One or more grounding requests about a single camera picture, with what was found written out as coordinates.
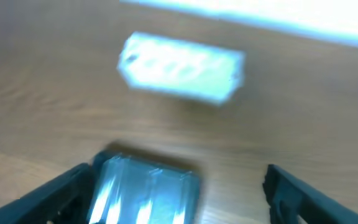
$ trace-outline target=wooden table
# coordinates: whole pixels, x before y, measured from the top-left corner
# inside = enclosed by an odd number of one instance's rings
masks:
[[[220,108],[129,91],[135,30],[247,53]],[[358,212],[358,49],[118,1],[0,0],[0,206],[124,139],[196,161],[200,223],[267,223],[275,163]]]

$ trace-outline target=black object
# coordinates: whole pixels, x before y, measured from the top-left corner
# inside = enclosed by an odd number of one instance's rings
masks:
[[[0,224],[84,224],[95,185],[111,151],[100,152],[93,164],[80,164],[22,198],[0,208]],[[275,165],[269,165],[264,192],[273,224],[358,223],[358,214],[331,200]]]
[[[269,165],[263,183],[272,224],[358,224],[358,214],[325,196],[276,165]]]

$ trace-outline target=blue edge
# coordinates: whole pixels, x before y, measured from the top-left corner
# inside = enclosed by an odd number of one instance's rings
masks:
[[[334,42],[337,44],[344,44],[353,47],[358,47],[358,35],[350,34],[338,34],[334,32],[326,32],[321,30],[316,30],[308,27],[302,27],[298,24],[283,22],[283,21],[274,21],[272,19],[267,19],[258,16],[247,16],[247,15],[227,15],[221,14],[218,12],[211,12],[208,10],[202,10],[198,8],[192,8],[188,6],[178,6],[176,4],[170,4],[169,2],[141,2],[136,0],[121,0],[121,2],[128,3],[137,3],[145,6],[157,7],[160,9],[174,10],[184,13],[195,14],[198,16],[213,18],[217,20],[224,20],[229,22],[236,22],[240,24],[245,24],[248,26],[260,27],[264,29],[270,29],[275,31],[280,31],[288,34],[295,34],[302,37],[307,37],[311,39],[324,40],[328,42]]]

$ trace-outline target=white plastic block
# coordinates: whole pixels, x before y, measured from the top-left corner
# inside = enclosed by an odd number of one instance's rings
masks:
[[[245,57],[236,50],[135,32],[117,69],[131,88],[220,105],[243,84]]]

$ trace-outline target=wooden surface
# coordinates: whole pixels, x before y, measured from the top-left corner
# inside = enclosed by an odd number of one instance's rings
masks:
[[[129,91],[135,30],[243,50],[247,80],[213,108]],[[85,0],[0,0],[0,206],[125,139],[205,171],[200,223],[267,223],[275,163],[358,212],[358,49]]]

